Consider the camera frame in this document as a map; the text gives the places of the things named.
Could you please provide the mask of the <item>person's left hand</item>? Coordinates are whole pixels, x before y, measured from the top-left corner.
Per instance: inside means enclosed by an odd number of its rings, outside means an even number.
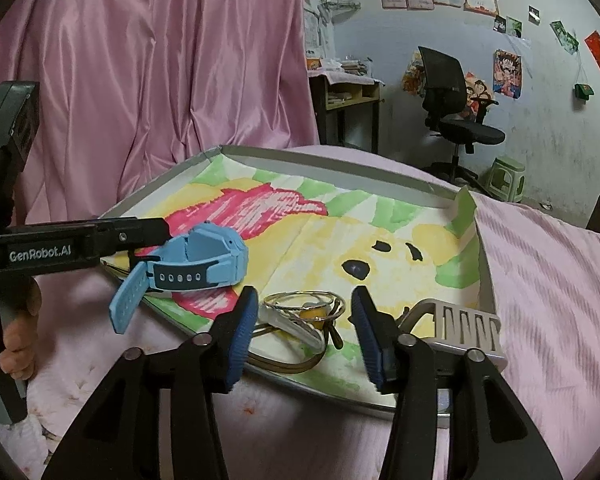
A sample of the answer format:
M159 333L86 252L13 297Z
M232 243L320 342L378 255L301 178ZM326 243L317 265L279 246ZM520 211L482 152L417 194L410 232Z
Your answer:
M42 295L38 282L30 278L24 307L5 328L5 349L0 353L1 370L15 380L29 380L35 373L35 345Z

